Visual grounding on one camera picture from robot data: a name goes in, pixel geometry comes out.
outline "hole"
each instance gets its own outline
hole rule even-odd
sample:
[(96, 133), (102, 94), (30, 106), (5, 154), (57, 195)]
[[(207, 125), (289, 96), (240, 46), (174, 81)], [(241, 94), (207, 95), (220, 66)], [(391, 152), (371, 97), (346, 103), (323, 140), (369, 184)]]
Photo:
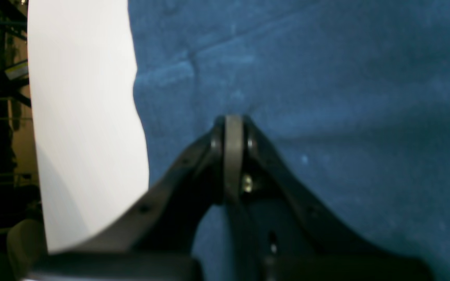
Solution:
[(141, 213), (146, 213), (146, 212), (150, 211), (150, 207), (147, 204), (142, 204), (139, 208), (139, 211)]
[(307, 212), (309, 213), (309, 216), (314, 219), (320, 216), (320, 208), (316, 205), (308, 206)]

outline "white paper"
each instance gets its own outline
hole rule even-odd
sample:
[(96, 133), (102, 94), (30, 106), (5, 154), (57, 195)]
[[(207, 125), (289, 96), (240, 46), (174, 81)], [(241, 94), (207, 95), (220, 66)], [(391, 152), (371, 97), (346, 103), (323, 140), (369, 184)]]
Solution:
[(59, 253), (148, 189), (127, 0), (30, 1), (30, 92), (46, 240)]

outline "blue carpet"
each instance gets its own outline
hole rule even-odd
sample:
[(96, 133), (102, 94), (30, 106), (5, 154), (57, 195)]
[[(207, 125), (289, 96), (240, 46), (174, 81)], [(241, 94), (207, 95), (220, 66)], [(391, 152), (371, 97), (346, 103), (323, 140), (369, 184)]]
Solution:
[[(150, 182), (249, 114), (346, 224), (450, 281), (450, 0), (130, 0)], [(230, 280), (223, 210), (194, 254)]]

